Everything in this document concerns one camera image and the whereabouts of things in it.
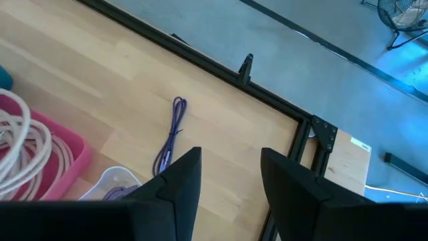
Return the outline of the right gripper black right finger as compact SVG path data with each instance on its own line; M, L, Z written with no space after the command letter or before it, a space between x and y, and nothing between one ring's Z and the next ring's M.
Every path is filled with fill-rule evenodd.
M283 241L366 241L368 200L277 151L260 157L263 187Z

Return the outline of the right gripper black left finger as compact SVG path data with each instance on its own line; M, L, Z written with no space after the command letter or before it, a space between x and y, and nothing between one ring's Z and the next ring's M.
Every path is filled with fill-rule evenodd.
M202 149L193 147L126 195L130 230L123 241L191 241L201 193Z

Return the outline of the clear plastic bin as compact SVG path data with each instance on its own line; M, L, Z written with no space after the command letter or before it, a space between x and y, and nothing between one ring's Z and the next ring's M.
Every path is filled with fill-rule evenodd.
M122 199L142 183L127 168L113 166L107 168L97 183L91 187L79 201L108 201Z

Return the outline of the white label sticker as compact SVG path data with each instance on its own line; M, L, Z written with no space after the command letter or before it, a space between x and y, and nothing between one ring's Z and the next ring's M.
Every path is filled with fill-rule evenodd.
M362 141L359 141L358 139L356 139L354 137L352 137L350 139L350 142L353 143L354 145L360 147L361 149L364 149L365 151L367 151L369 153L371 152L371 146L363 143Z

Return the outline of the pink plastic bin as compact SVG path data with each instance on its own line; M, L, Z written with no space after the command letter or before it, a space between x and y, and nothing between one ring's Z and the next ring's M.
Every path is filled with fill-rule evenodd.
M58 200L90 162L81 136L0 89L0 201Z

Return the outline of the black metal floor stand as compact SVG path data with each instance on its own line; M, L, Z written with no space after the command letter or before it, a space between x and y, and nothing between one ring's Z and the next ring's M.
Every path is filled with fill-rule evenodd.
M421 183L428 185L428 173L419 170L396 155L385 153L384 162L396 167Z

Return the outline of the teal plastic bin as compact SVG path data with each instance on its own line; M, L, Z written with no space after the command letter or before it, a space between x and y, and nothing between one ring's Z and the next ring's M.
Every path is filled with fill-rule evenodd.
M0 88L11 91L14 85L13 78L10 73L0 65Z

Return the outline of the black aluminium table frame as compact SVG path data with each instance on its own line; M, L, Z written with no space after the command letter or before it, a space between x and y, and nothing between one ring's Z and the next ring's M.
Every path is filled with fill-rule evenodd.
M144 21L131 16L131 14L113 6L113 4L108 3L105 0L77 1L110 18L116 23L119 23L134 33L154 42L160 47L178 55L178 57L196 65L202 70L218 77L220 80L230 84L237 90L246 93L248 96L295 120L297 122L297 126L288 151L288 157L292 161L301 163L304 149L310 135L313 133L320 133L321 136L317 138L316 150L314 152L314 158L310 162L310 168L315 171L315 174L324 175L329 155L331 154L334 146L334 140L327 141L325 137L327 134L331 134L333 138L336 137L337 128L335 126L318 118L316 115L309 114L305 110L302 110L261 86L258 86L253 83L251 79L246 85L240 84L238 82L238 71L230 70L212 58L193 49L191 46L188 46Z

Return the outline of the small black frame clamp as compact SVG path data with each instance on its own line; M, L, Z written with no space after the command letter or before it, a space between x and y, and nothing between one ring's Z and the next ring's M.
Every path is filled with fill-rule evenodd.
M238 71L238 82L240 84L246 85L250 81L250 79L251 79L250 73L251 73L252 64L253 64L253 54L248 54L245 57L242 65Z

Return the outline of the small black flat bracket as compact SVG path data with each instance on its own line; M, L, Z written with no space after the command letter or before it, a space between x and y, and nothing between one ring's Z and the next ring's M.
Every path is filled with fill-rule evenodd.
M189 46L189 44L185 40L183 40L182 38L180 38L177 34L172 33L170 35L171 35L171 37L173 37L173 38L177 39L178 41L180 41L180 42L182 42L184 44L187 44Z

